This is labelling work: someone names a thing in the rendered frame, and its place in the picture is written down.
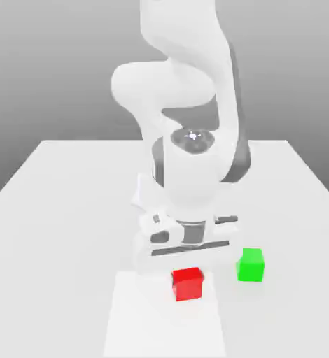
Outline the small green cube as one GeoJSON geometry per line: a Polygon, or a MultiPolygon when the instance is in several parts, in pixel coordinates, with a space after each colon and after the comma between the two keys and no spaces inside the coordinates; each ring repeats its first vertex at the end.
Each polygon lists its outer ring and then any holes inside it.
{"type": "Polygon", "coordinates": [[[238,281],[262,282],[265,259],[261,248],[243,248],[242,256],[236,263],[238,281]]]}

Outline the small red cube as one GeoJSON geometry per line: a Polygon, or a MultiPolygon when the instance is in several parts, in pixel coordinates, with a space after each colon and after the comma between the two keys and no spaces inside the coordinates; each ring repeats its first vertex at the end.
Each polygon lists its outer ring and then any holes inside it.
{"type": "Polygon", "coordinates": [[[204,274],[198,267],[175,270],[172,271],[171,276],[176,301],[187,301],[202,297],[204,274]]]}

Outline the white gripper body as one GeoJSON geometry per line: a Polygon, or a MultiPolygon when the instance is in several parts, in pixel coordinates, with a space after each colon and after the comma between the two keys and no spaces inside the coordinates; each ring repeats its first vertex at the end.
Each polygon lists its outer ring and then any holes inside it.
{"type": "Polygon", "coordinates": [[[171,273],[175,270],[198,267],[210,271],[219,266],[234,264],[239,259],[239,241],[230,240],[229,245],[218,248],[190,250],[166,255],[152,256],[149,238],[137,234],[133,239],[133,262],[140,274],[155,272],[171,273]]]}

